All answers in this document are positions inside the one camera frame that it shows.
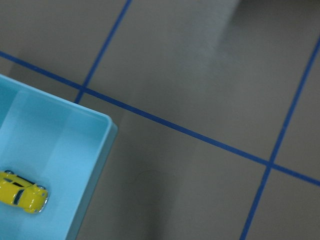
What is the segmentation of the yellow beetle toy car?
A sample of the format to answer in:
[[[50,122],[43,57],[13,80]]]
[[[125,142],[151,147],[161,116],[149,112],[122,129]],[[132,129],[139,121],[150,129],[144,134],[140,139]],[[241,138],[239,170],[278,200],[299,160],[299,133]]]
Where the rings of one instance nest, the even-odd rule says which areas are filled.
[[[43,211],[49,192],[42,186],[25,179],[11,170],[0,172],[0,201],[29,214]]]

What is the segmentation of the light blue plastic bin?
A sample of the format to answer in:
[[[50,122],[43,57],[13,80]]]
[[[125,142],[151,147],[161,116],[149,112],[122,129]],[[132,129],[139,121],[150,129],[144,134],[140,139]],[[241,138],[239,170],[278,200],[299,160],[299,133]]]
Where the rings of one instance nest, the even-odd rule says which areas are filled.
[[[1,204],[1,239],[74,240],[117,131],[105,114],[2,75],[0,168],[49,196],[37,214]]]

